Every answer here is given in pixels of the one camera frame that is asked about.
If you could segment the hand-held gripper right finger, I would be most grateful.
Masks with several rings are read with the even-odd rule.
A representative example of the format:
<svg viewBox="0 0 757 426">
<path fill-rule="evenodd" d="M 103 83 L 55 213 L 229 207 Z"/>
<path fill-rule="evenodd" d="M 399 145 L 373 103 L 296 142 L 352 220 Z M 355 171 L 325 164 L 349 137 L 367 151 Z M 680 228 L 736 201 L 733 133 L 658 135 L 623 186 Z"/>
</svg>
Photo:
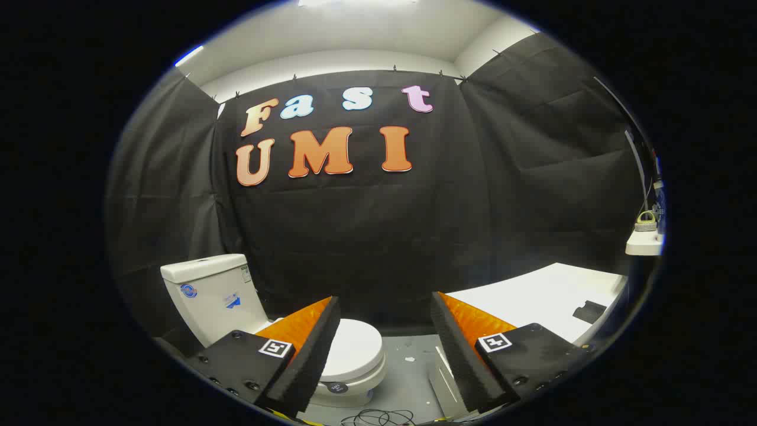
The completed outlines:
<svg viewBox="0 0 757 426">
<path fill-rule="evenodd" d="M 538 323 L 509 324 L 445 293 L 430 311 L 452 377 L 470 411 L 516 404 L 584 366 L 594 346 L 577 346 Z"/>
</svg>

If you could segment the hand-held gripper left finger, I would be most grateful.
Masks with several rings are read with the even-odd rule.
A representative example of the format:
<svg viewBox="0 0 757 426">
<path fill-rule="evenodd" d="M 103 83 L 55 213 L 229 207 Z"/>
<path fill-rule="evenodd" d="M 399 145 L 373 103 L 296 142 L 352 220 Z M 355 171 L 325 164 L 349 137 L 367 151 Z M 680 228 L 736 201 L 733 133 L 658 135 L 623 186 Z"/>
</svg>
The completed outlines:
<svg viewBox="0 0 757 426">
<path fill-rule="evenodd" d="M 329 296 L 256 333 L 230 331 L 186 364 L 246 404 L 294 418 L 315 393 L 340 320 L 340 299 Z"/>
</svg>

